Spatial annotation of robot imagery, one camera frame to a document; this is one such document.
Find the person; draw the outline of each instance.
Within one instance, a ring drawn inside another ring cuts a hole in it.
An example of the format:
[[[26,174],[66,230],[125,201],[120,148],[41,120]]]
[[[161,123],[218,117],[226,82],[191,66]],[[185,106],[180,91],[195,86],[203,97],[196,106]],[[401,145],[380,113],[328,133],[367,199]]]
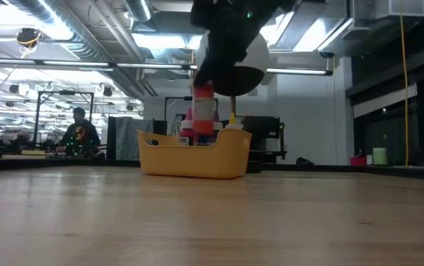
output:
[[[65,150],[66,146],[72,146],[74,144],[83,146],[92,145],[97,148],[100,145],[100,139],[95,126],[84,119],[86,117],[86,111],[81,107],[75,108],[72,111],[72,116],[74,118],[74,123],[67,128],[56,151],[62,152]]]

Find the wooden table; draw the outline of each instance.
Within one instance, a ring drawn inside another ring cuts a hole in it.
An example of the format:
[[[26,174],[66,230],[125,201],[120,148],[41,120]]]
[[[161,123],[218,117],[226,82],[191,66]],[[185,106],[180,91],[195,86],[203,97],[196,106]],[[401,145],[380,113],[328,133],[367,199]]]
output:
[[[0,265],[424,265],[424,180],[0,171]]]

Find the yellow basket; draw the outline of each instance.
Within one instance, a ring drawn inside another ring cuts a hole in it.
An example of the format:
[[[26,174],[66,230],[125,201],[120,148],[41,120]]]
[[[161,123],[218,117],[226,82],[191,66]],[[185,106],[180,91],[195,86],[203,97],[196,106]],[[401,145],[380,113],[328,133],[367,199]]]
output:
[[[180,146],[178,137],[137,130],[144,174],[229,179],[247,170],[251,134],[223,129],[212,146]],[[157,140],[158,146],[147,140]]]

